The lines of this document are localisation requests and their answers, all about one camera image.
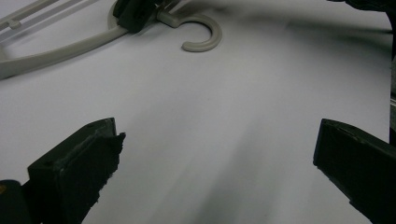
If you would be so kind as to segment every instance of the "gray hook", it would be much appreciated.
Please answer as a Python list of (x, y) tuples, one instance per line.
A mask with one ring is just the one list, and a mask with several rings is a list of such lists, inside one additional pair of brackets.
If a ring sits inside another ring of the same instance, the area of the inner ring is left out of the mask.
[(165, 10), (160, 10), (160, 12), (157, 14), (157, 20), (165, 23), (172, 28), (177, 28), (185, 22), (197, 22), (209, 28), (212, 34), (211, 37), (201, 43), (184, 42), (182, 48), (186, 51), (203, 52), (211, 50), (219, 44), (222, 38), (221, 28), (218, 23), (204, 15), (195, 14), (188, 17), (180, 18), (166, 12)]

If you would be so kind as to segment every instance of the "white surface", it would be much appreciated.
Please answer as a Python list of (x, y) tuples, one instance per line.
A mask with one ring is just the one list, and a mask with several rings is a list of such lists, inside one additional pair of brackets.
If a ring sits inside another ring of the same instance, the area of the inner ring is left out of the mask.
[[(90, 3), (2, 45), (21, 56), (98, 34), (112, 1)], [(3, 0), (0, 17), (23, 5)], [(370, 223), (312, 160), (323, 118), (388, 138), (385, 14), (324, 0), (187, 6), (221, 25), (218, 48), (185, 52), (204, 28), (155, 24), (0, 81), (0, 179), (25, 182), (35, 159), (114, 117), (120, 169), (85, 224)]]

